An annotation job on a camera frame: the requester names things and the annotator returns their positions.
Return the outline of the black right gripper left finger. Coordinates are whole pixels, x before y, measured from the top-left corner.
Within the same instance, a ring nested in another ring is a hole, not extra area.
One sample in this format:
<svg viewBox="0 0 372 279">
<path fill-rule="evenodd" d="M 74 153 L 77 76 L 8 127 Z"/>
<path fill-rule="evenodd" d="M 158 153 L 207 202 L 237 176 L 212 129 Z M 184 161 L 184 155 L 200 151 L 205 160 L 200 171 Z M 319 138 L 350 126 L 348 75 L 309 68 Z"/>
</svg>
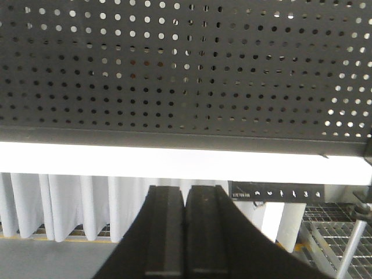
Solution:
<svg viewBox="0 0 372 279">
<path fill-rule="evenodd" d="M 150 186 L 145 202 L 95 278 L 184 278 L 184 201 L 178 187 Z"/>
</svg>

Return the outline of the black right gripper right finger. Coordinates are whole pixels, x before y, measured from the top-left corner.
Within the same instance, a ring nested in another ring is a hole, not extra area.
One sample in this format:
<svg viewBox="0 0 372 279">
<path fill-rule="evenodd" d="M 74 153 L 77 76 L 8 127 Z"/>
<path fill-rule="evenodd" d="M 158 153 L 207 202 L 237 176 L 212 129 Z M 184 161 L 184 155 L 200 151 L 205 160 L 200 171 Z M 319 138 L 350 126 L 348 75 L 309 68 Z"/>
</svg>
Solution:
<svg viewBox="0 0 372 279">
<path fill-rule="evenodd" d="M 187 278 L 327 278 L 271 242 L 219 185 L 194 185 L 186 204 Z"/>
</svg>

